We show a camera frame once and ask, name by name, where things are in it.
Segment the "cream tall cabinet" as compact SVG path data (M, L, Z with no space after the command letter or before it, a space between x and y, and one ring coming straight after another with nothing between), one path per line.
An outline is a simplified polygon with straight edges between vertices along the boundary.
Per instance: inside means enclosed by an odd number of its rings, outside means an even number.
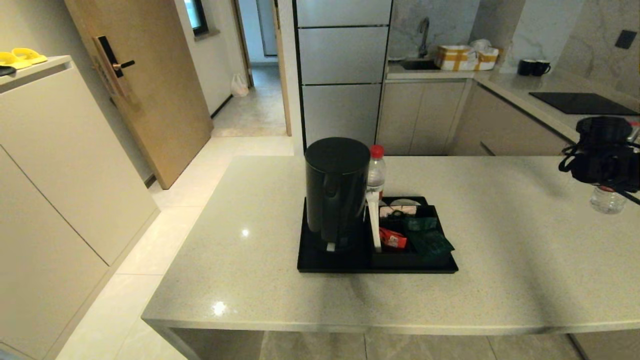
M159 214L69 55L0 77L0 360L54 360Z

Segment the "light wooden door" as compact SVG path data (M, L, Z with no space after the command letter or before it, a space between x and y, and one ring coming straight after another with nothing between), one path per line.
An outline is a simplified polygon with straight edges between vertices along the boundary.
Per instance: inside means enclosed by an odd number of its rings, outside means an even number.
M162 189L178 180L213 125L175 0L64 0L93 67ZM114 95L93 37L105 35L129 96Z

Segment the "cardboard box yellow tape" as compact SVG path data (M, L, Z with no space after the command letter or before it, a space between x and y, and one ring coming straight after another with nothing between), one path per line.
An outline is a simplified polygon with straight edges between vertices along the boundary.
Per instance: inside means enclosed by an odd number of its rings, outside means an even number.
M434 63L442 71L491 71L500 54L501 50L493 47L477 50L468 45L439 45Z

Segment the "chrome kitchen faucet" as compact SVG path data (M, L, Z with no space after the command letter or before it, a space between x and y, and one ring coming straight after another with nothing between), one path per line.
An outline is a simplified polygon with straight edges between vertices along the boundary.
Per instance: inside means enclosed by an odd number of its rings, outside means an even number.
M429 52L429 45L428 45L428 36L429 36L429 29L430 29L430 18L429 16L425 16L425 18L423 18L418 26L418 32L419 34L422 35L421 41L420 41L420 45L418 47L418 58L419 59L425 59L425 57L428 55Z

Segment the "dark kitchen sink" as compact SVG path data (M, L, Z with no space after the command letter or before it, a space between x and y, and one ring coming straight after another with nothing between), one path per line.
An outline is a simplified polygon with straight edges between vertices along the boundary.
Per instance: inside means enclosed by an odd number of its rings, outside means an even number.
M440 71L434 60L402 60L398 63L407 71Z

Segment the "silver refrigerator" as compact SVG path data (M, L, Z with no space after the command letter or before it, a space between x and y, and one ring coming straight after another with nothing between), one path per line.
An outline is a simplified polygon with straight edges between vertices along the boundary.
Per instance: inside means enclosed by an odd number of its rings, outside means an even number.
M293 0L302 143L373 145L393 0Z

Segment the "black gold door lock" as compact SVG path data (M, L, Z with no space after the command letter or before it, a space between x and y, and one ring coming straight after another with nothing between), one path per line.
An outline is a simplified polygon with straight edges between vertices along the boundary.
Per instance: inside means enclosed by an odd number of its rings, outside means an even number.
M103 75L110 92L113 95L128 97L130 95L130 86L125 80L124 69L130 68L136 64L135 60L120 62L110 45L107 36L94 36L93 43L98 53L98 59Z

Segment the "dark green tea packet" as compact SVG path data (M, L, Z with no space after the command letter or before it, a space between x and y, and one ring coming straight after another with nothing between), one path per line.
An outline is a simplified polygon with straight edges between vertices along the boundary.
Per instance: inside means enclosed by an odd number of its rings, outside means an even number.
M407 233L422 233L436 230L438 228L438 218L420 217L404 218L403 227Z
M455 250L454 246L437 229L410 232L408 239L417 253L425 259L450 255Z

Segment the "black rectangular serving tray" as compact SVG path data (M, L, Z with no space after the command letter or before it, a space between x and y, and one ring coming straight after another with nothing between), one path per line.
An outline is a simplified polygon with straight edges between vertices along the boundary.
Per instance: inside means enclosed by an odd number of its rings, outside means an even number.
M307 273L336 274L454 274L458 271L453 253L432 260L420 256L413 244L404 250L384 247L376 253L370 219L358 231L359 239L347 251L331 253L320 249L307 224L307 208L303 208L297 269Z

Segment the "black compartment organizer box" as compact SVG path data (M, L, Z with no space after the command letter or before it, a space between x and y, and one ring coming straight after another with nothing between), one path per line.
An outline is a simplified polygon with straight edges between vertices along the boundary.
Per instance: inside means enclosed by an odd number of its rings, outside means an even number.
M454 246L446 239L434 205L384 206L378 210L377 251L372 235L368 268L383 273L454 274Z

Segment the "black induction cooktop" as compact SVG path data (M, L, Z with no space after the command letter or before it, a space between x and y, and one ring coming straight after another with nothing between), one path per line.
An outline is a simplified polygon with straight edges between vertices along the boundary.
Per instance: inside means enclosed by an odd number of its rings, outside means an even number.
M604 96L588 92L530 92L554 109L574 116L640 116L624 105Z

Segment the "clear water bottle red cap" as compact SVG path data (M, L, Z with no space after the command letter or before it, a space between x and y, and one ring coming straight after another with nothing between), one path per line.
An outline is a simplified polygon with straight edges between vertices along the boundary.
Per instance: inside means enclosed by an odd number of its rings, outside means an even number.
M592 137L596 147L633 142L640 145L640 129L622 117L597 116L592 118ZM640 191L618 193L609 187L596 186L590 198L590 205L602 214L621 214L628 202L640 205Z
M371 146L366 191L368 193L377 193L378 199L382 199L386 184L387 167L384 155L385 150L383 146Z

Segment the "white upright paper sleeve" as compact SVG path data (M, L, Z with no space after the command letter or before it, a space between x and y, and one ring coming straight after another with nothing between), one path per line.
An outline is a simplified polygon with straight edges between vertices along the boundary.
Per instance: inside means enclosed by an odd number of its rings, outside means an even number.
M365 194L366 204L368 206L368 213L370 219L372 242L376 253L382 252L382 242L380 238L380 225L379 225L379 200L380 193L376 191L367 191Z

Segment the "dark framed window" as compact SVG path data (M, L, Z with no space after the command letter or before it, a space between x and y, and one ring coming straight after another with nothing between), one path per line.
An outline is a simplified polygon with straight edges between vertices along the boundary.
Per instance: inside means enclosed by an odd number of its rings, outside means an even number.
M187 10L190 27L194 36L198 37L209 31L202 0L183 0Z

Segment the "red tea packet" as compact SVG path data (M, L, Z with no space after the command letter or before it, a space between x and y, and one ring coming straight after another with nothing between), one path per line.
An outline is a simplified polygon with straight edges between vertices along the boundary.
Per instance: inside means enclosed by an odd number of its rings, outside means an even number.
M378 233L384 247L395 250L406 249L408 239L403 234L383 227L379 228Z

